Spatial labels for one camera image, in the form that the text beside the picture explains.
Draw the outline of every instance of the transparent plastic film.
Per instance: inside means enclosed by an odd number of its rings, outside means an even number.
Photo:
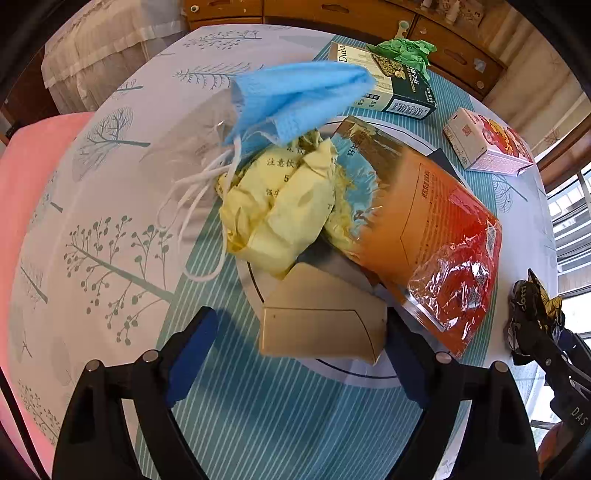
[[[500,223],[435,162],[389,135],[352,117],[335,135],[344,177],[335,203],[343,205],[326,236],[461,356],[490,306]]]

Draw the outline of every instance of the red and white box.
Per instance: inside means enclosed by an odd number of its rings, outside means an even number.
[[[535,165],[528,144],[510,127],[459,108],[443,132],[467,170],[519,175]]]

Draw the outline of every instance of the green crumpled paper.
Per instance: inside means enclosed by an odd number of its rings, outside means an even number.
[[[427,56],[432,51],[437,51],[437,47],[424,40],[408,40],[406,38],[394,38],[393,40],[383,41],[381,44],[373,46],[366,45],[368,50],[381,55],[390,60],[396,60],[400,63],[412,67],[421,72],[423,77],[429,81],[427,67],[429,60]]]

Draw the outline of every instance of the yellow plastic bag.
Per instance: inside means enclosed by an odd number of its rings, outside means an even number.
[[[263,150],[232,179],[223,199],[228,252],[283,278],[333,209],[336,157],[318,130]]]

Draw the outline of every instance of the window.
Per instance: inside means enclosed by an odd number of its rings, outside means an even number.
[[[591,346],[591,164],[548,194],[558,259],[558,291],[563,298],[565,326]],[[538,367],[536,377],[543,376]],[[554,391],[539,390],[532,413],[536,447],[560,419],[550,408]]]

